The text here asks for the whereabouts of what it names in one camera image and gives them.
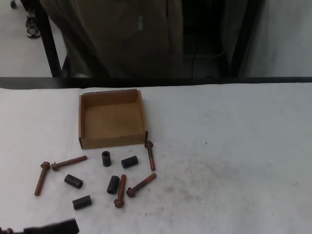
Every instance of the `cardboard box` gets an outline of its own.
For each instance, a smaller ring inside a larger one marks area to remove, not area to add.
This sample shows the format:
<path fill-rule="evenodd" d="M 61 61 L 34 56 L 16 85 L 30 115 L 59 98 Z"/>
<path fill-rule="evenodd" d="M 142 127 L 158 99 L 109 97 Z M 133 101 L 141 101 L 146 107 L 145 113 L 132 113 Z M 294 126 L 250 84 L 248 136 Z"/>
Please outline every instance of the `cardboard box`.
<path fill-rule="evenodd" d="M 139 90 L 80 95 L 79 142 L 82 149 L 142 144 L 147 134 Z"/>

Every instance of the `red bolt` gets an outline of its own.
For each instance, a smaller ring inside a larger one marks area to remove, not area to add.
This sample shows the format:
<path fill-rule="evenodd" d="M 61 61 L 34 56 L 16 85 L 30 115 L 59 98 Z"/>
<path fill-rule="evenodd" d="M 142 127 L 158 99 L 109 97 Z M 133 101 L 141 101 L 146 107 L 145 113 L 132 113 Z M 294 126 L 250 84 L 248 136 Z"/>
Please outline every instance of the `red bolt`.
<path fill-rule="evenodd" d="M 123 201 L 123 194 L 125 192 L 126 178 L 127 178 L 126 175 L 121 176 L 121 182 L 120 182 L 118 197 L 114 201 L 114 204 L 117 208 L 121 208 L 125 204 L 125 202 Z"/>
<path fill-rule="evenodd" d="M 77 157 L 77 158 L 74 158 L 74 159 L 71 159 L 71 160 L 68 160 L 68 161 L 65 161 L 65 162 L 60 162 L 60 163 L 55 163 L 54 162 L 51 165 L 51 167 L 52 167 L 53 171 L 57 171 L 61 167 L 65 167 L 67 165 L 71 165 L 71 164 L 74 164 L 74 163 L 77 163 L 77 162 L 82 162 L 82 161 L 85 161 L 87 159 L 88 159 L 87 156 L 82 156 L 82 157 Z"/>
<path fill-rule="evenodd" d="M 155 171 L 156 167 L 155 167 L 154 156 L 153 156 L 153 151 L 152 151 L 153 146 L 154 144 L 149 140 L 144 145 L 144 147 L 147 149 L 147 152 L 148 152 L 148 158 L 150 159 L 151 170 Z"/>
<path fill-rule="evenodd" d="M 41 174 L 40 174 L 40 177 L 39 177 L 39 181 L 38 181 L 38 184 L 37 184 L 37 187 L 36 187 L 35 196 L 39 196 L 40 193 L 41 193 L 45 176 L 46 176 L 48 170 L 51 168 L 50 163 L 43 162 L 41 164 L 41 168 L 42 168 L 42 171 L 41 171 Z"/>
<path fill-rule="evenodd" d="M 137 191 L 139 191 L 141 188 L 143 188 L 145 185 L 147 185 L 149 182 L 151 182 L 152 180 L 154 180 L 156 178 L 156 174 L 153 173 L 151 174 L 149 177 L 147 177 L 145 180 L 143 180 L 141 183 L 139 183 L 138 185 L 136 185 L 133 188 L 128 188 L 127 190 L 127 195 L 128 197 L 134 197 L 137 193 Z"/>

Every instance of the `shoe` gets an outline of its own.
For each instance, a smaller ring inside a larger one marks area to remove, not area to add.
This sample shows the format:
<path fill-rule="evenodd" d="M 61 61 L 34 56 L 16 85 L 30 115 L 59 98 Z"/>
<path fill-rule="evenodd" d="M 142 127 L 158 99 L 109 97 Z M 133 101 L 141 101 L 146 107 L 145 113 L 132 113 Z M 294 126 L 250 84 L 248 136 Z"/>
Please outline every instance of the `shoe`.
<path fill-rule="evenodd" d="M 18 6 L 16 5 L 16 3 L 14 1 L 11 2 L 11 8 L 12 9 L 16 9 Z"/>
<path fill-rule="evenodd" d="M 39 38 L 41 36 L 40 30 L 37 27 L 36 17 L 27 16 L 26 27 L 27 27 L 27 34 L 26 34 L 27 37 Z"/>

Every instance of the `brown jacket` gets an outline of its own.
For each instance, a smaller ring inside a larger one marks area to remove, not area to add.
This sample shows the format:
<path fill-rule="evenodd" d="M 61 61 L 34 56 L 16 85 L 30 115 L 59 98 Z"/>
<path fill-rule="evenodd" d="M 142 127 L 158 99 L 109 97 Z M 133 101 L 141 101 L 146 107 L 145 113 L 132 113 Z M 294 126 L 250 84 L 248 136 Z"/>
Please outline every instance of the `brown jacket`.
<path fill-rule="evenodd" d="M 90 76 L 177 78 L 181 0 L 40 0 L 60 28 L 75 70 Z"/>

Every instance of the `black cylinder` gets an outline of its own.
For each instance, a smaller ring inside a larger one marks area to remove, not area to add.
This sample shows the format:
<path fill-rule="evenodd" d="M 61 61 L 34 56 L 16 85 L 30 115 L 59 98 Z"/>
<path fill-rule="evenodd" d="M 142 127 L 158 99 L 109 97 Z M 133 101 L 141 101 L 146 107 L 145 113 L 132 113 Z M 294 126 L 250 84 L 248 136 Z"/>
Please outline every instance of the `black cylinder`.
<path fill-rule="evenodd" d="M 119 177 L 116 175 L 113 175 L 111 178 L 111 181 L 109 181 L 109 185 L 106 191 L 109 194 L 115 194 L 118 189 L 118 185 L 119 185 Z"/>
<path fill-rule="evenodd" d="M 87 206 L 91 206 L 91 205 L 92 205 L 92 201 L 91 201 L 90 195 L 73 201 L 73 206 L 75 210 L 78 210 Z"/>
<path fill-rule="evenodd" d="M 111 153 L 108 151 L 104 151 L 102 153 L 102 161 L 103 161 L 103 166 L 104 167 L 109 167 L 112 162 L 111 162 Z"/>
<path fill-rule="evenodd" d="M 64 181 L 65 183 L 70 184 L 71 186 L 74 186 L 77 189 L 80 189 L 83 184 L 83 181 L 81 179 L 78 179 L 72 175 L 67 175 Z"/>
<path fill-rule="evenodd" d="M 121 161 L 121 165 L 123 168 L 132 167 L 137 164 L 138 164 L 137 156 L 133 156 L 133 157 L 130 157 Z"/>

